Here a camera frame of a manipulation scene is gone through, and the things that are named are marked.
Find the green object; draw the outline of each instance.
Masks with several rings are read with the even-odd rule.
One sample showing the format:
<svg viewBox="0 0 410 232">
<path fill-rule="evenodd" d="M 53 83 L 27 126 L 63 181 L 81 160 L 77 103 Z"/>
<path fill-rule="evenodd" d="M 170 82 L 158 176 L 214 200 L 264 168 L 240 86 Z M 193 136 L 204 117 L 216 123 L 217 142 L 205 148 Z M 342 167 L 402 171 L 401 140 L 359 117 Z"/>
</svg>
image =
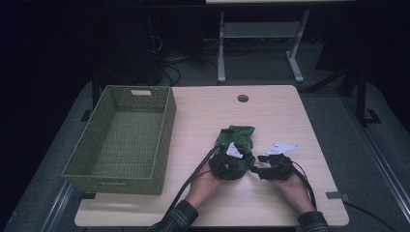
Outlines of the green object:
<svg viewBox="0 0 410 232">
<path fill-rule="evenodd" d="M 107 86 L 62 176 L 87 192 L 160 195 L 175 112 L 170 87 Z"/>
<path fill-rule="evenodd" d="M 250 139 L 254 130 L 254 127 L 230 126 L 228 129 L 220 131 L 215 145 L 224 145 L 225 149 L 217 149 L 209 162 L 216 177 L 223 180 L 237 180 L 242 178 L 254 165 L 255 157 L 251 152 L 253 142 Z M 226 154 L 226 149 L 232 142 L 243 155 L 241 159 Z"/>
</svg>

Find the gray floor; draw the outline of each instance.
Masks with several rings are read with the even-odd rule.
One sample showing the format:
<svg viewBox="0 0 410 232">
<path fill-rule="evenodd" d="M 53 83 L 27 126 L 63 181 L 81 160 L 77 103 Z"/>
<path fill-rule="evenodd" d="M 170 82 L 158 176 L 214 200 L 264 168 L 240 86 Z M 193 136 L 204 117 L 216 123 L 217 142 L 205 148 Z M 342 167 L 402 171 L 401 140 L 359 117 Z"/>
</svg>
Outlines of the gray floor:
<svg viewBox="0 0 410 232">
<path fill-rule="evenodd" d="M 226 56 L 224 85 L 290 84 L 306 88 L 323 79 L 331 72 L 314 69 L 321 43 L 302 43 L 297 60 L 305 77 L 304 83 L 296 83 L 285 59 L 284 51 L 291 45 L 285 43 L 257 43 L 251 53 Z M 180 86 L 217 85 L 215 54 L 205 57 L 206 62 L 187 61 L 173 67 L 181 73 Z M 172 78 L 177 73 L 166 69 Z M 372 148 L 367 146 L 361 128 L 349 111 L 355 96 L 341 98 L 336 88 L 339 81 L 332 82 L 313 94 L 301 94 L 307 115 L 316 133 L 325 159 L 329 164 L 338 190 L 348 196 L 349 202 L 381 217 L 397 231 L 410 231 L 410 224 L 395 200 L 384 176 L 380 172 Z M 161 85 L 169 85 L 164 78 Z M 85 123 L 80 122 L 84 112 L 92 107 L 91 86 L 86 85 L 75 101 L 64 125 L 56 135 L 30 186 L 27 188 L 6 232 L 46 231 L 44 223 L 53 209 L 54 200 L 65 183 L 60 177 L 72 150 L 80 137 Z M 409 192 L 410 135 L 386 105 L 382 94 L 371 84 L 367 85 L 366 107 L 374 109 L 382 124 L 368 125 L 368 131 L 390 167 Z M 81 191 L 74 189 L 65 210 L 55 219 L 54 231 L 83 231 L 73 218 L 81 199 Z M 390 231 L 380 222 L 362 212 L 346 207 L 350 217 L 348 225 L 333 228 L 334 231 Z M 88 228 L 87 231 L 140 231 L 138 228 Z"/>
</svg>

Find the green glove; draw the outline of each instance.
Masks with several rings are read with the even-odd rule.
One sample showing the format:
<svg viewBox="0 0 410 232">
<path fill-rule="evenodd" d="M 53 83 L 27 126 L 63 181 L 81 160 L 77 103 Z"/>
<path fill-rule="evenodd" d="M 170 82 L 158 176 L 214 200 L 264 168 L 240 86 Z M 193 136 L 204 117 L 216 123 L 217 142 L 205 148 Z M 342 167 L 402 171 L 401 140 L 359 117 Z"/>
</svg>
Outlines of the green glove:
<svg viewBox="0 0 410 232">
<path fill-rule="evenodd" d="M 220 131 L 215 146 L 224 145 L 224 149 L 217 149 L 209 160 L 214 176 L 223 180 L 237 180 L 242 178 L 254 165 L 255 157 L 251 152 L 253 142 L 250 139 L 254 130 L 254 127 L 230 126 L 229 129 Z M 232 142 L 243 155 L 241 159 L 226 154 Z"/>
</svg>

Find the dark background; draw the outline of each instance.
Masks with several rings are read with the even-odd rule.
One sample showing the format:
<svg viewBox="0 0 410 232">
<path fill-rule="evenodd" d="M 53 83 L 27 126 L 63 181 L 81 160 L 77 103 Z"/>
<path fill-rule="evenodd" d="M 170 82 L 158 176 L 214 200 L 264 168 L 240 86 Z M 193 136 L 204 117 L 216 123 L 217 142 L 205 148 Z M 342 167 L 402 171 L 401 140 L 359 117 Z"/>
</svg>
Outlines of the dark background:
<svg viewBox="0 0 410 232">
<path fill-rule="evenodd" d="M 304 40 L 326 41 L 319 69 L 336 72 L 348 64 L 360 64 L 367 79 L 383 92 L 392 111 L 410 131 L 409 8 L 405 1 L 398 0 L 359 2 L 353 10 L 312 11 Z M 128 30 L 115 26 L 124 26 L 124 20 L 127 21 L 124 14 L 119 14 L 124 17 L 115 21 L 117 14 L 85 13 L 71 1 L 0 1 L 0 11 L 2 229 L 75 97 L 93 75 L 105 74 L 108 82 L 131 80 L 131 84 L 155 84 L 161 78 L 158 75 L 161 61 L 147 53 L 150 42 L 144 38 L 148 37 L 150 28 L 145 26 L 147 15 L 141 12 L 126 23 L 130 25 Z M 200 56 L 198 43 L 218 32 L 218 27 L 215 30 L 213 26 L 218 23 L 218 16 L 218 13 L 163 14 L 162 22 L 167 23 L 156 29 L 170 46 Z M 198 27 L 204 30 L 193 33 Z M 141 33 L 131 33 L 136 28 Z M 110 33 L 99 34 L 98 29 Z M 137 38 L 139 45 L 130 44 L 126 37 Z M 112 60 L 96 45 L 95 38 L 102 39 L 106 46 L 112 45 L 110 51 L 124 58 L 123 62 L 129 62 L 127 66 L 121 67 Z M 134 47 L 137 55 L 127 53 L 124 47 Z M 153 71 L 154 63 L 157 72 Z M 104 72 L 107 67 L 113 72 Z M 138 77 L 144 72 L 152 78 Z M 128 78 L 121 80 L 118 76 Z"/>
</svg>

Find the basket handle hole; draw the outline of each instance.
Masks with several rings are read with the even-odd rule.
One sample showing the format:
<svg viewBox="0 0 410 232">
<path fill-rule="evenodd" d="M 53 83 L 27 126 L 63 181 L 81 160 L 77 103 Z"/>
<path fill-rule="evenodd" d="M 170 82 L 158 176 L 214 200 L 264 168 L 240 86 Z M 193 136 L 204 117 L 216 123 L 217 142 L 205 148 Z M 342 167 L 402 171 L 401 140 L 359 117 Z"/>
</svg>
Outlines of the basket handle hole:
<svg viewBox="0 0 410 232">
<path fill-rule="evenodd" d="M 151 96 L 150 90 L 131 90 L 131 94 L 134 96 Z"/>
</svg>

